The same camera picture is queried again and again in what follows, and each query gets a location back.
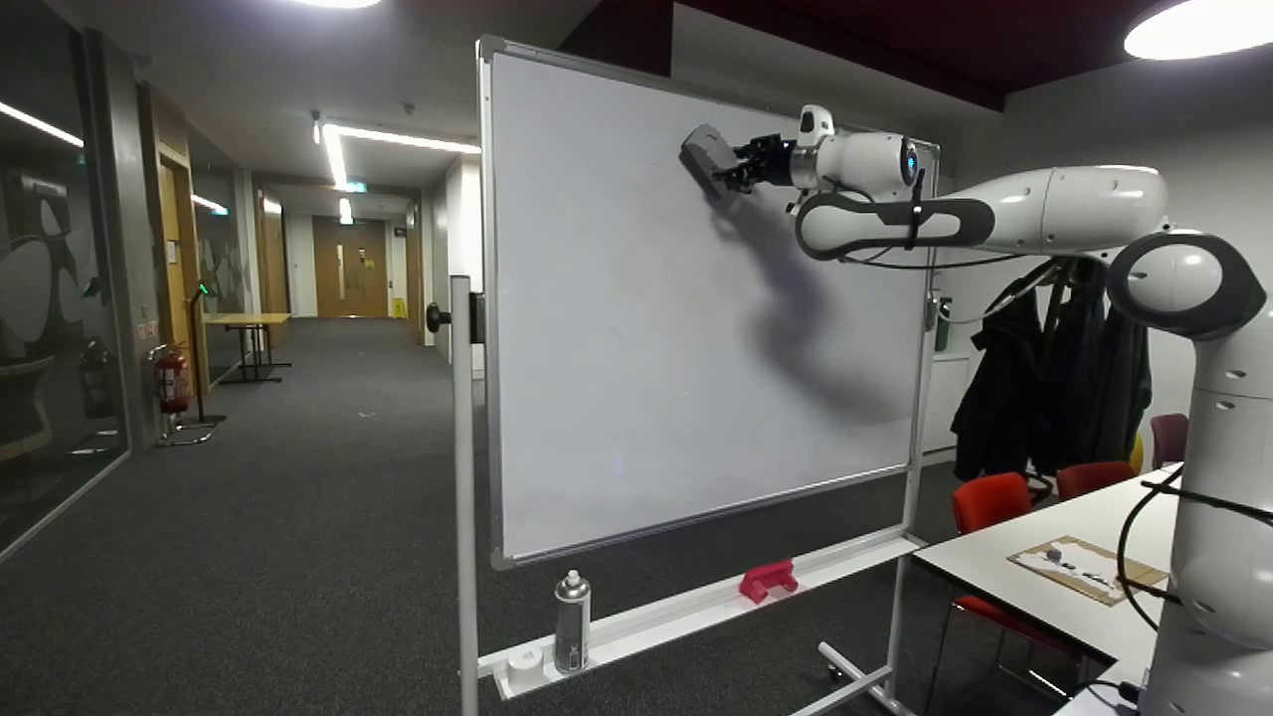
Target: robotic arm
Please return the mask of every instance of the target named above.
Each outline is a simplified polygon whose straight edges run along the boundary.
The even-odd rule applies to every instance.
[[[1213,234],[1166,231],[1152,169],[1051,169],[926,201],[918,145],[837,136],[802,108],[798,136],[729,146],[712,126],[679,145],[712,203],[754,185],[798,189],[794,238],[813,258],[964,247],[1112,258],[1112,303],[1197,347],[1191,473],[1162,637],[1140,713],[1273,713],[1273,308],[1252,267]]]

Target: chair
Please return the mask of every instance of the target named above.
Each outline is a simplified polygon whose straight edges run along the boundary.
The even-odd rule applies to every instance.
[[[1057,470],[1057,498],[1071,503],[1079,492],[1093,492],[1093,488],[1106,488],[1127,478],[1130,478],[1127,461],[1067,467],[1067,470]]]
[[[1166,461],[1185,461],[1191,454],[1191,417],[1185,413],[1158,413],[1148,421],[1152,435],[1152,470],[1162,470]]]
[[[992,478],[964,482],[955,488],[955,526],[957,526],[957,534],[973,534],[973,528],[1024,516],[1029,508],[1033,508],[1033,498],[1029,498],[1029,484],[1026,484],[1024,473],[992,473]],[[948,621],[944,621],[933,673],[926,681],[926,706],[931,706],[933,686],[944,675],[951,612],[968,612],[968,616],[992,621],[992,624],[1000,624],[1001,633],[1013,633],[1013,637],[1045,637],[1045,630],[1037,630],[1033,621],[1024,621],[1024,616],[1000,608],[994,602],[987,602],[979,595],[955,597],[951,608],[948,608]]]

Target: table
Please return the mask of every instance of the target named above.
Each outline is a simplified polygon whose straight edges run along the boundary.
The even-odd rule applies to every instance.
[[[1152,470],[1152,473],[1138,473],[1122,484],[1073,498],[1073,503],[1057,503],[1045,506],[1037,514],[918,551],[914,557],[1001,604],[1012,604],[1024,616],[1033,616],[1037,624],[1057,630],[1063,637],[1106,653],[1112,661],[1109,673],[1103,673],[1103,681],[1135,681],[1140,686],[1148,663],[1152,663],[1152,645],[1158,633],[1147,630],[1147,621],[1122,602],[1112,608],[1085,602],[1029,568],[1018,568],[1012,557],[1042,544],[1051,539],[1082,539],[1099,551],[1119,551],[1119,528],[1122,516],[1147,498],[1140,482],[1162,482],[1171,478],[1176,467]],[[1171,568],[1171,543],[1175,543],[1175,523],[1176,523],[1176,503],[1175,498],[1158,498],[1148,503],[1148,508],[1138,516],[1127,557],[1152,564],[1152,568]],[[1140,595],[1140,604],[1148,616],[1162,616],[1162,602]]]
[[[281,382],[274,364],[272,327],[285,327],[289,315],[204,315],[204,327],[221,327],[237,335],[237,377],[244,382]]]

